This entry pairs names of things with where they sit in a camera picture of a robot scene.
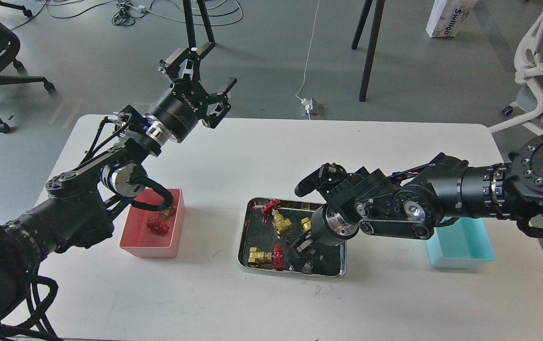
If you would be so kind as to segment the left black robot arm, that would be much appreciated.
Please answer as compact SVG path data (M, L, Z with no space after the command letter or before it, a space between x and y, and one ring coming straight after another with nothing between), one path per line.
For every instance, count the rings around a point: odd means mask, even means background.
M142 162L159 156L166 142L183 142L198 122L217 127L229 112L228 93L236 79L216 93L200 83L200 63L214 45L191 43L162 60L159 71L171 86L150 110L142 115L132 106L123 108L110 136L116 144L104 153L93 144L76 168L46 183L46 201L0 225L0 340L58 339L45 315L58 285L38 274L48 255L110 238L113 221L129 205L146 211L173 205L171 192L148 177Z

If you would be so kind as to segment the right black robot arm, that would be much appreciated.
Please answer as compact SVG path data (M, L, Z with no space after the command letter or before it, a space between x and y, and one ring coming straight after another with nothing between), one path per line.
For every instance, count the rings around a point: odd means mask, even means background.
M291 245L337 246L358 232L428 240L445 218L512 220L522 233L543 238L543 134L531 139L509 162L471 167L439 153L429 163L384 175L380 169L347 172L326 163L295 187L298 197L317 191L325 203L311 216L311 228Z

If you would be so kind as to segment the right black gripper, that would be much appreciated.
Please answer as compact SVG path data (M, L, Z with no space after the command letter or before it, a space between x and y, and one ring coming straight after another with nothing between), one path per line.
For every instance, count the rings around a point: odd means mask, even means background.
M311 233L302 233L298 238L290 240L292 256L306 256L316 243L326 246L337 246L355 237L359 231L357 224L348 223L338 212L329 206L319 207L311 216ZM310 254L304 258L300 270L308 274L323 274L324 256Z

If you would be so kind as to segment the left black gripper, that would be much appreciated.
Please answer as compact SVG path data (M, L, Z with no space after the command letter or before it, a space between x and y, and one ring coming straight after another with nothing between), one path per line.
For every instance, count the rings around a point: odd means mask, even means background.
M231 109L229 92L237 83L236 78L228 78L217 93L208 95L200 83L201 60L214 46L214 42L208 42L203 48L178 48L159 62L158 71L166 75L171 84L150 106L147 115L163 123L169 132L169 139L174 142L183 142L200 119L204 126L215 129ZM216 106L209 114L210 105Z

